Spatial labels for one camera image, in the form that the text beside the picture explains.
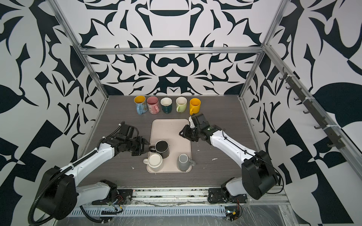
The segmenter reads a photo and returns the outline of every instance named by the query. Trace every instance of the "mug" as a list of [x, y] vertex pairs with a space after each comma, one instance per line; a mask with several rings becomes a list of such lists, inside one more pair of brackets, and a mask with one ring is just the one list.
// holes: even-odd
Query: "mug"
[[170, 155], [170, 150], [168, 149], [168, 143], [164, 140], [159, 140], [156, 142], [155, 146], [149, 146], [150, 152], [156, 152], [162, 156], [162, 158], [167, 158]]
[[172, 111], [172, 100], [169, 97], [161, 99], [162, 111], [166, 114], [171, 113]]
[[147, 106], [151, 114], [157, 114], [158, 112], [160, 112], [158, 98], [155, 96], [147, 98]]
[[134, 102], [136, 104], [137, 113], [139, 115], [141, 115], [147, 111], [146, 97], [137, 96], [137, 97], [135, 97]]
[[178, 97], [176, 99], [176, 106], [177, 112], [184, 112], [187, 106], [187, 99], [185, 97]]
[[149, 165], [153, 171], [158, 172], [162, 169], [164, 162], [160, 154], [154, 153], [143, 160], [144, 164]]
[[181, 154], [177, 159], [177, 166], [178, 169], [182, 172], [185, 172], [188, 170], [188, 168], [191, 166], [195, 166], [196, 162], [192, 161], [186, 154]]
[[196, 114], [200, 111], [201, 101], [197, 98], [192, 98], [190, 100], [190, 115]]

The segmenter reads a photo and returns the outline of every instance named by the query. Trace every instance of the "pink mug handle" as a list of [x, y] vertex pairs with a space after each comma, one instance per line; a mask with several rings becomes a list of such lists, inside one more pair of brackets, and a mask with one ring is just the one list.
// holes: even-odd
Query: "pink mug handle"
[[160, 109], [158, 108], [157, 105], [155, 105], [155, 109], [156, 109], [156, 113], [160, 112]]

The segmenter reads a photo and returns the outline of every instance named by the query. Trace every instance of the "beige tray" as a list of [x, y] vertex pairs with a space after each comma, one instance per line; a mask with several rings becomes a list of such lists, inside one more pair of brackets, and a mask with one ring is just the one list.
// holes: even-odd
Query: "beige tray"
[[190, 124], [187, 119], [156, 119], [152, 123], [151, 145], [155, 145], [159, 140], [167, 141], [170, 149], [170, 155], [164, 158], [163, 168], [155, 172], [147, 165], [147, 171], [150, 173], [159, 172], [182, 172], [177, 167], [177, 160], [181, 154], [187, 154], [191, 158], [191, 142], [179, 135], [186, 124]]

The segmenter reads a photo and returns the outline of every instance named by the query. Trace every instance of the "black mug handle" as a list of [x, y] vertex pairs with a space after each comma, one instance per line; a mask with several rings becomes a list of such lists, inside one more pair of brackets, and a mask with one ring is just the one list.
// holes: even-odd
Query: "black mug handle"
[[149, 146], [149, 147], [148, 147], [148, 150], [149, 150], [150, 152], [156, 152], [155, 146]]

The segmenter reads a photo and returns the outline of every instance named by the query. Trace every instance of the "black and white patterned wall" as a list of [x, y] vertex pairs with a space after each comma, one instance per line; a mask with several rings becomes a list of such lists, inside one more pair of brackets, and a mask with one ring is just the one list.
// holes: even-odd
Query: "black and white patterned wall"
[[[271, 42], [361, 148], [362, 2], [292, 0]], [[266, 56], [244, 100], [302, 225], [362, 225], [362, 181]]]
[[88, 48], [260, 46], [280, 0], [58, 0]]
[[0, 0], [0, 53], [1, 225], [28, 225], [44, 172], [77, 159], [104, 98], [45, 0]]
[[256, 54], [92, 55], [109, 95], [239, 94]]

